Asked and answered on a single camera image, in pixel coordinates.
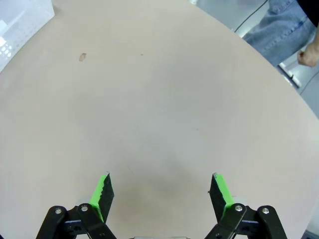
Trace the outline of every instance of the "white plastic basket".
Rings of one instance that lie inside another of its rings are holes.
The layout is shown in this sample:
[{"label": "white plastic basket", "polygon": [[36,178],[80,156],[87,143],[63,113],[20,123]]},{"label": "white plastic basket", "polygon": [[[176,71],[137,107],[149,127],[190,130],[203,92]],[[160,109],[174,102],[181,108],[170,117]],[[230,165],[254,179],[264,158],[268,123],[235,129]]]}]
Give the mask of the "white plastic basket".
[{"label": "white plastic basket", "polygon": [[51,0],[0,0],[0,72],[53,17]]}]

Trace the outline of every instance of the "beige tabletop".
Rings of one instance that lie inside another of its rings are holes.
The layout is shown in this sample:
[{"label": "beige tabletop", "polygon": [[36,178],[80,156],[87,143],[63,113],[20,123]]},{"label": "beige tabletop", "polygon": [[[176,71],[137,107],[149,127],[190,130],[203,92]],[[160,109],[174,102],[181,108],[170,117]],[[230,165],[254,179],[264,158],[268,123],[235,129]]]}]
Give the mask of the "beige tabletop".
[{"label": "beige tabletop", "polygon": [[0,74],[5,239],[35,238],[51,206],[89,198],[107,171],[119,239],[203,239],[213,172],[301,237],[319,196],[319,124],[266,60],[186,0],[54,5]]}]

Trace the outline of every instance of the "floor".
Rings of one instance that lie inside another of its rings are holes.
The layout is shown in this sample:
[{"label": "floor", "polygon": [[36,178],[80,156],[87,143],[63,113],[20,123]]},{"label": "floor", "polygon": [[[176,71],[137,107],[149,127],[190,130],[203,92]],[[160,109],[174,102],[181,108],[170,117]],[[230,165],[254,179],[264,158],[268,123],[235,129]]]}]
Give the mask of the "floor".
[{"label": "floor", "polygon": [[[235,29],[265,0],[189,0],[192,4],[222,22],[232,31]],[[254,25],[264,16],[269,5],[266,3],[255,14],[253,14],[236,32],[240,37],[244,36]],[[297,54],[289,57],[284,64],[294,65]],[[306,101],[309,107],[319,118],[319,65],[310,68],[296,66],[290,70],[291,73],[300,81],[301,86],[295,87],[297,92]]]}]

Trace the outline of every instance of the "metal bolt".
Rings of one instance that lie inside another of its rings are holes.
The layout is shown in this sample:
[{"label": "metal bolt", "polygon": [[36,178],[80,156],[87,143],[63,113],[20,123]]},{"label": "metal bolt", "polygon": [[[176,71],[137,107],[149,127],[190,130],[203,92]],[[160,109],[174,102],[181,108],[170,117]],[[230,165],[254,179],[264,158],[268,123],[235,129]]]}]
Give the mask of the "metal bolt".
[{"label": "metal bolt", "polygon": [[81,208],[81,210],[82,210],[83,212],[85,212],[85,211],[88,210],[88,207],[87,207],[87,206],[83,206],[83,207]]},{"label": "metal bolt", "polygon": [[237,205],[237,206],[235,207],[235,210],[238,211],[238,212],[240,212],[240,211],[243,210],[243,208],[242,208],[241,206]]},{"label": "metal bolt", "polygon": [[263,209],[262,209],[262,212],[263,212],[264,214],[268,214],[268,213],[269,213],[269,210],[268,210],[268,208],[263,208]]},{"label": "metal bolt", "polygon": [[60,214],[62,212],[62,210],[60,209],[60,208],[57,208],[56,210],[55,210],[55,213],[56,214]]}]

